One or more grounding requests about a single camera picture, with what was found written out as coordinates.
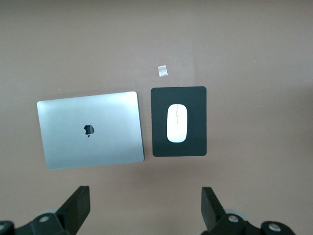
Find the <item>apple logo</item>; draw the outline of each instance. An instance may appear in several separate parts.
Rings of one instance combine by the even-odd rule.
[[[93,128],[93,126],[92,125],[86,125],[85,127],[84,127],[84,129],[86,130],[86,135],[88,135],[88,138],[89,138],[89,136],[91,135],[91,134],[93,134],[94,133],[94,128]]]

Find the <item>metal screw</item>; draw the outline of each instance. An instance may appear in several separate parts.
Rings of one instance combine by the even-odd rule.
[[[281,231],[280,227],[277,224],[269,224],[268,227],[275,232]]]
[[[48,216],[44,216],[44,217],[41,217],[41,218],[39,219],[39,222],[40,222],[40,223],[44,223],[44,222],[46,222],[47,220],[49,220],[49,217],[48,217]]]
[[[239,219],[238,219],[236,216],[234,216],[234,215],[230,215],[230,216],[228,217],[228,220],[229,220],[230,222],[233,222],[233,223],[238,223],[238,221],[239,221]]]

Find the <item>mouse pad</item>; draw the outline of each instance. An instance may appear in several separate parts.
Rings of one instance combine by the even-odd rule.
[[[179,142],[173,142],[170,131],[185,132],[185,126],[174,126],[168,121],[176,118],[170,107],[187,109],[187,134]],[[206,154],[206,88],[165,87],[151,89],[152,145],[155,157],[204,156]]]

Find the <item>silver laptop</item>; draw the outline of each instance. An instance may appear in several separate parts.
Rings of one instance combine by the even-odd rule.
[[[144,160],[136,92],[37,103],[48,169]]]

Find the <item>white mouse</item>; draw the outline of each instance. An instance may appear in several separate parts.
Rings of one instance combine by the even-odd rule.
[[[173,143],[183,142],[187,137],[187,108],[172,104],[167,111],[167,139]]]

